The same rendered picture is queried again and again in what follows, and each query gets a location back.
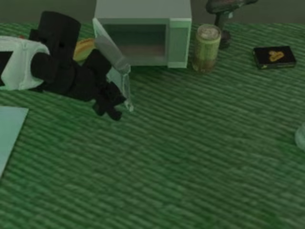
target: drill handle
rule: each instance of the drill handle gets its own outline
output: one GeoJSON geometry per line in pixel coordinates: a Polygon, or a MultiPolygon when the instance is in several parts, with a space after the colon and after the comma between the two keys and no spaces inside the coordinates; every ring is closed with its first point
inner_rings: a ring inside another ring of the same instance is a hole
{"type": "Polygon", "coordinates": [[[215,25],[220,29],[223,30],[225,22],[229,19],[231,12],[222,12],[216,14],[215,25]]]}

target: can top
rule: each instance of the can top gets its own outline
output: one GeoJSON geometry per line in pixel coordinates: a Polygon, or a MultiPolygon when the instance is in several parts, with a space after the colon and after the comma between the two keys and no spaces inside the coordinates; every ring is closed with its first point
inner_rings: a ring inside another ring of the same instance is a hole
{"type": "Polygon", "coordinates": [[[203,24],[199,26],[197,35],[204,40],[212,41],[221,35],[220,29],[215,25],[203,24]]]}

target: white plastic box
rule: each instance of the white plastic box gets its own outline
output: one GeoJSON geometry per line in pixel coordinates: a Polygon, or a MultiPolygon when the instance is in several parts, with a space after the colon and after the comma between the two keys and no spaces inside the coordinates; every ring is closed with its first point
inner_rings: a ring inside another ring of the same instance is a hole
{"type": "Polygon", "coordinates": [[[131,66],[186,68],[192,26],[190,0],[97,0],[101,26],[131,66]]]}

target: green soda can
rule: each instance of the green soda can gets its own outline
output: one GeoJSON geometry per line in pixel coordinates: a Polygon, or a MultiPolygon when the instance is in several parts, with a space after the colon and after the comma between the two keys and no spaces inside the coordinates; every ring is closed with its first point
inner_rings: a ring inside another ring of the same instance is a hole
{"type": "Polygon", "coordinates": [[[193,68],[197,72],[208,73],[216,63],[221,30],[210,24],[199,26],[196,33],[196,40],[193,52],[193,68]]]}

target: small black box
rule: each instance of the small black box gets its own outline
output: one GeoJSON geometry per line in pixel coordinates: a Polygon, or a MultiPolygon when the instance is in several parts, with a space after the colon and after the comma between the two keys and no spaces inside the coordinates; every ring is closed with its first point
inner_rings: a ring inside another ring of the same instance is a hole
{"type": "Polygon", "coordinates": [[[259,69],[294,67],[296,59],[289,46],[254,48],[253,55],[259,69]]]}

